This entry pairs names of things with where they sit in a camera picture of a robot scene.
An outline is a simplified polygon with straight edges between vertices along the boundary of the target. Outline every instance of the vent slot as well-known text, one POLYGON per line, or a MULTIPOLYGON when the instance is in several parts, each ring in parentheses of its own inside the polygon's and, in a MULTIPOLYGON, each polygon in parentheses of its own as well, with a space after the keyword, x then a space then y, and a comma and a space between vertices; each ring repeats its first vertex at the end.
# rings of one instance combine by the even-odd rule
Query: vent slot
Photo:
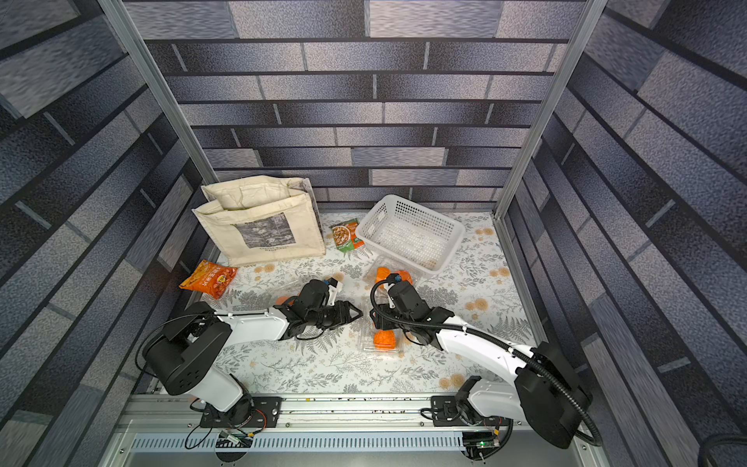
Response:
MULTIPOLYGON (((197 444, 204 434, 190 437, 197 444)), ((132 452, 187 452, 186 433, 144 433, 135 436, 132 452)), ((211 434, 190 452, 256 451, 256 452, 353 452, 353 451, 458 451, 461 432, 370 432, 370 433, 260 433, 251 448, 234 443, 216 447, 217 433, 211 434)))

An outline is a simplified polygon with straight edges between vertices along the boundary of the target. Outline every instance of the canvas tote bag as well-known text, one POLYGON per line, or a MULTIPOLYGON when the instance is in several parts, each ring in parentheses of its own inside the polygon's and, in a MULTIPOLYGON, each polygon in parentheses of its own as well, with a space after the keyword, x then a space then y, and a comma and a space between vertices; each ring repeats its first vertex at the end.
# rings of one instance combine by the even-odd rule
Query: canvas tote bag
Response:
POLYGON ((326 252, 308 179, 254 176, 202 192, 212 201, 193 212, 231 266, 326 252))

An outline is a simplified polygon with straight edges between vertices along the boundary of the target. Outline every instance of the gray brick wallpaper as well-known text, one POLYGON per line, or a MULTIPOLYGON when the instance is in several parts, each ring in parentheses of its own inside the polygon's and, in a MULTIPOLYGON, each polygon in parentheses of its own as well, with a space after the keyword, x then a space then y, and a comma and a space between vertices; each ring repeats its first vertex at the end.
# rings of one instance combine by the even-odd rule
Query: gray brick wallpaper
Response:
POLYGON ((506 217, 615 467, 747 433, 746 11, 610 0, 506 217))
MULTIPOLYGON (((125 3, 220 179, 292 171, 450 208, 489 208, 454 188, 503 186, 583 5, 125 3)), ((320 207, 386 194, 347 193, 320 207)))
POLYGON ((140 377, 135 342, 186 303, 202 180, 96 0, 0 15, 0 463, 96 466, 140 377))

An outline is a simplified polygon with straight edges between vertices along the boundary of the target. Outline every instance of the side wall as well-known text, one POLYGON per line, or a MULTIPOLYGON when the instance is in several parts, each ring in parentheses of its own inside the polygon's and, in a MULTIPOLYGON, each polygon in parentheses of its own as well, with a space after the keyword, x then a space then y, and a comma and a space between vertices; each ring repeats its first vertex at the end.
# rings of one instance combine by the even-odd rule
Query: side wall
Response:
POLYGON ((506 217, 616 467, 746 432, 745 24, 740 1, 610 0, 506 217))
POLYGON ((188 211, 202 180, 95 0, 11 3, 1 463, 94 466, 140 374, 138 336, 187 299, 177 285, 208 243, 188 211))

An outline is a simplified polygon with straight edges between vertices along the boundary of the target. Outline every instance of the white plastic basket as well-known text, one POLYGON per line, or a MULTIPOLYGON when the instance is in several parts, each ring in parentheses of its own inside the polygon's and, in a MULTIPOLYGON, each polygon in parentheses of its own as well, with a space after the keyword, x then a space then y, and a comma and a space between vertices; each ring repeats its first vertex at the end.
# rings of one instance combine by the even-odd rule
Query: white plastic basket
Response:
POLYGON ((426 276, 446 268, 464 234, 454 219, 393 194, 376 203, 356 229, 364 243, 426 276))

